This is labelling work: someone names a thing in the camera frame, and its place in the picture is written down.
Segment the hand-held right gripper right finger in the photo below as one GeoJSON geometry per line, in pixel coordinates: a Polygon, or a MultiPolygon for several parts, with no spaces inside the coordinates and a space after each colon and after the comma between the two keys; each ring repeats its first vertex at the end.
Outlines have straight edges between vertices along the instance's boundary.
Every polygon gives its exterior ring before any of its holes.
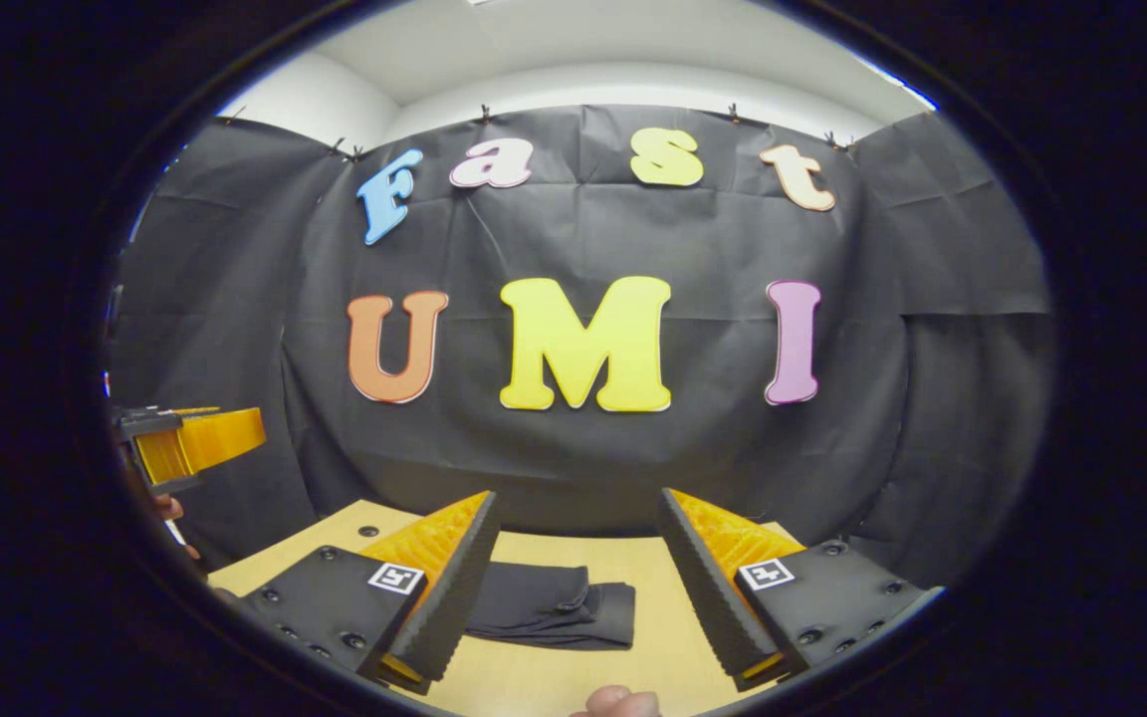
{"type": "Polygon", "coordinates": [[[657,531],[707,641],[741,691],[845,656],[933,600],[933,590],[844,540],[806,548],[674,489],[660,491],[657,531]]]}

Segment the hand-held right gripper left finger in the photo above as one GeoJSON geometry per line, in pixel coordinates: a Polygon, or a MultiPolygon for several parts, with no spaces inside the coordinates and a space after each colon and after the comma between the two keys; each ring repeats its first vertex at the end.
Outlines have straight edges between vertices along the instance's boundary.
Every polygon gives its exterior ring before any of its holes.
{"type": "Polygon", "coordinates": [[[360,679],[426,694],[463,638],[496,550],[492,491],[360,551],[319,545],[240,599],[251,625],[360,679]]]}

